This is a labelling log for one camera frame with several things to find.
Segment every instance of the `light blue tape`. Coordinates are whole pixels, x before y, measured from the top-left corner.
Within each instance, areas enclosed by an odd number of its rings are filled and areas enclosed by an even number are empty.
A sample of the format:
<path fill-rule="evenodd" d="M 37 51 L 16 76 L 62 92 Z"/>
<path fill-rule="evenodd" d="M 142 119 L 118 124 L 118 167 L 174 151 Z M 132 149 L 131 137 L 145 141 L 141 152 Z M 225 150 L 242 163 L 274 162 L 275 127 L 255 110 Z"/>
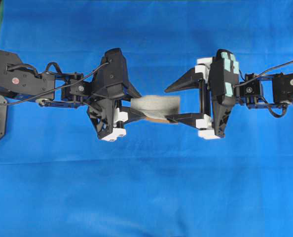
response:
<path fill-rule="evenodd" d="M 224 84 L 225 84 L 225 90 L 226 90 L 225 95 L 228 97 L 231 97 L 233 95 L 231 83 L 225 82 Z"/>
<path fill-rule="evenodd" d="M 236 61 L 235 56 L 233 54 L 230 54 L 231 60 Z"/>
<path fill-rule="evenodd" d="M 237 61 L 233 62 L 233 73 L 234 74 L 239 74 L 239 70 L 240 70 L 239 62 L 237 62 Z"/>
<path fill-rule="evenodd" d="M 231 60 L 230 59 L 224 59 L 224 69 L 231 72 Z"/>
<path fill-rule="evenodd" d="M 227 56 L 227 52 L 222 52 L 222 53 L 221 53 L 221 58 L 228 58 L 228 56 Z"/>

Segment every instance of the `wire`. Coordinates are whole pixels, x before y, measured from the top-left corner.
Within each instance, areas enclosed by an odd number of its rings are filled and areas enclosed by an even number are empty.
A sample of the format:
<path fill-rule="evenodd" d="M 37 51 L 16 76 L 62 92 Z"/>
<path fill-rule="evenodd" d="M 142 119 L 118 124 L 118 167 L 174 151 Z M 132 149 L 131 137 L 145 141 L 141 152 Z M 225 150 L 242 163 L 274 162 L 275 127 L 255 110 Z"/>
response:
<path fill-rule="evenodd" d="M 32 65 L 30 65 L 30 64 L 26 64 L 26 63 L 21 63 L 21 64 L 17 64 L 17 65 L 14 65 L 14 66 L 7 67 L 7 70 L 8 70 L 8 71 L 13 71 L 13 70 L 15 70 L 15 69 L 19 69 L 19 68 L 30 68 L 30 69 L 33 70 L 34 75 L 35 75 L 36 77 L 39 76 L 39 73 L 38 73 L 37 69 L 36 69 L 34 66 L 32 66 Z"/>
<path fill-rule="evenodd" d="M 242 80 L 245 81 L 245 79 L 243 78 L 241 70 L 239 70 L 239 72 L 240 72 L 240 76 L 241 76 Z"/>
<path fill-rule="evenodd" d="M 91 73 L 89 73 L 88 75 L 82 77 L 80 80 L 77 80 L 76 82 L 72 83 L 72 84 L 67 84 L 67 85 L 62 85 L 62 86 L 59 86 L 59 87 L 56 87 L 54 89 L 51 89 L 51 90 L 48 90 L 48 91 L 45 91 L 43 93 L 40 93 L 38 95 L 35 95 L 35 96 L 32 96 L 32 97 L 29 97 L 25 100 L 21 100 L 21 101 L 17 101 L 17 102 L 13 102 L 13 103 L 7 103 L 7 104 L 0 104 L 0 106 L 9 106 L 9 105 L 18 105 L 18 104 L 21 104 L 21 103 L 24 103 L 24 102 L 27 102 L 27 101 L 30 101 L 30 100 L 34 100 L 34 99 L 37 99 L 38 97 L 40 96 L 43 96 L 43 95 L 46 95 L 46 94 L 49 94 L 51 92 L 54 92 L 56 90 L 60 90 L 62 88 L 66 88 L 66 87 L 70 87 L 70 86 L 74 86 L 78 83 L 80 83 L 81 81 L 89 78 L 90 76 L 92 76 L 93 74 L 95 74 L 100 68 L 102 68 L 103 66 L 109 64 L 109 62 L 106 62 L 106 63 L 103 63 L 101 64 L 100 66 L 98 66 L 95 70 L 93 70 Z"/>
<path fill-rule="evenodd" d="M 272 70 L 275 70 L 275 69 L 278 69 L 278 68 L 281 68 L 281 67 L 287 66 L 287 65 L 292 64 L 292 63 L 293 63 L 293 60 L 290 61 L 290 62 L 287 62 L 287 63 L 281 64 L 281 65 L 278 65 L 278 66 L 275 66 L 275 67 L 269 68 L 269 69 L 267 69 L 266 71 L 262 72 L 261 74 L 257 75 L 256 77 L 254 77 L 254 78 L 252 78 L 252 79 L 250 79 L 250 80 L 247 80 L 247 81 L 245 81 L 244 83 L 234 85 L 233 87 L 235 88 L 235 87 L 239 87 L 239 86 L 244 86 L 244 85 L 246 85 L 246 84 L 248 84 L 248 83 L 250 83 L 250 82 L 256 80 L 257 78 L 261 77 L 262 75 L 264 75 L 264 74 L 266 74 L 266 73 L 268 73 L 268 72 L 270 72 L 270 71 L 272 71 Z"/>
<path fill-rule="evenodd" d="M 283 104 L 282 105 L 282 113 L 279 115 L 277 113 L 275 113 L 272 109 L 271 109 L 271 105 L 267 102 L 267 100 L 262 96 L 261 99 L 264 101 L 264 103 L 267 105 L 267 109 L 270 112 L 270 114 L 272 116 L 274 116 L 275 118 L 281 118 L 283 117 L 286 113 L 287 113 L 287 109 L 288 109 L 288 104 Z"/>
<path fill-rule="evenodd" d="M 58 74 L 62 74 L 60 66 L 55 62 L 48 63 L 48 65 L 47 65 L 46 69 L 44 70 L 44 72 L 48 73 L 51 66 L 54 66 L 54 68 L 56 69 Z"/>

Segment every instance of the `gray sponge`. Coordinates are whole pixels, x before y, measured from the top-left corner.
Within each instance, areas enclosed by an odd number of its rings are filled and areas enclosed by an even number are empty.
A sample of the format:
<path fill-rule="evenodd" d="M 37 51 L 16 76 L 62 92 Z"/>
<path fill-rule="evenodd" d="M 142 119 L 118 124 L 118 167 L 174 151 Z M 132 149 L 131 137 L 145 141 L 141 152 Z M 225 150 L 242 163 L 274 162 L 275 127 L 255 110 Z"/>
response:
<path fill-rule="evenodd" d="M 179 96 L 147 95 L 131 99 L 131 108 L 144 113 L 151 119 L 167 120 L 166 115 L 176 115 L 180 112 Z"/>

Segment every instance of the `blue fabric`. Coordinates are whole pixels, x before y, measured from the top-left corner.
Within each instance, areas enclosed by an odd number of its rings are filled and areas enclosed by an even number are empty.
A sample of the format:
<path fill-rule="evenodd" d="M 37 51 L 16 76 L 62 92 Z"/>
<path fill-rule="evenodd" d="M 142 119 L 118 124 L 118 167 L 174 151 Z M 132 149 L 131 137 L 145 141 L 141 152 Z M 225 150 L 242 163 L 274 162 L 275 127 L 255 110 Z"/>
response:
<path fill-rule="evenodd" d="M 87 73 L 113 47 L 143 95 L 164 95 L 219 48 L 260 73 L 293 59 L 293 0 L 5 1 L 0 49 L 39 71 Z M 172 95 L 198 111 L 197 90 Z M 293 105 L 281 119 L 236 106 L 220 140 L 182 124 L 126 128 L 102 142 L 86 108 L 10 107 L 0 237 L 293 236 Z"/>

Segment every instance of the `white plastic part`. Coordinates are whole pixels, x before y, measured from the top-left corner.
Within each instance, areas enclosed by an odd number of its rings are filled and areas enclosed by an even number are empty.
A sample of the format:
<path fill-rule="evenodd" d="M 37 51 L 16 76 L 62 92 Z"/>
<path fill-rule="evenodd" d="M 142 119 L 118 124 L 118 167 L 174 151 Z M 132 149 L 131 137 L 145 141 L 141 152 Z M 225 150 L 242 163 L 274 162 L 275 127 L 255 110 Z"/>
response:
<path fill-rule="evenodd" d="M 108 142 L 114 142 L 115 140 L 117 140 L 118 137 L 124 137 L 125 135 L 127 135 L 127 132 L 124 128 L 114 127 L 112 129 L 112 133 L 102 138 L 102 140 L 108 141 Z"/>
<path fill-rule="evenodd" d="M 113 126 L 116 127 L 116 124 L 119 121 L 126 122 L 127 120 L 128 120 L 128 113 L 120 112 L 120 109 L 116 108 L 113 114 Z"/>
<path fill-rule="evenodd" d="M 211 126 L 211 117 L 204 115 L 202 119 L 196 119 L 196 128 L 208 128 Z"/>
<path fill-rule="evenodd" d="M 198 136 L 206 140 L 218 139 L 215 135 L 215 130 L 212 128 L 212 119 L 208 115 L 204 115 L 202 119 L 196 119 L 196 127 L 198 129 L 205 128 L 205 130 L 199 130 Z"/>
<path fill-rule="evenodd" d="M 212 64 L 212 57 L 198 58 L 197 65 L 195 66 L 195 73 L 202 73 L 206 83 L 208 83 L 208 77 L 209 77 L 211 64 Z"/>
<path fill-rule="evenodd" d="M 207 130 L 199 130 L 198 136 L 206 140 L 219 139 L 219 137 L 215 135 L 215 130 L 213 128 Z"/>
<path fill-rule="evenodd" d="M 118 137 L 124 137 L 127 135 L 127 131 L 124 128 L 117 128 L 117 122 L 122 121 L 126 122 L 128 120 L 128 113 L 127 112 L 120 112 L 119 108 L 114 110 L 113 114 L 113 126 L 112 133 L 107 135 L 106 137 L 102 138 L 104 141 L 114 142 L 117 140 Z"/>
<path fill-rule="evenodd" d="M 209 69 L 210 65 L 212 64 L 212 57 L 210 58 L 198 58 L 197 64 L 205 64 Z"/>

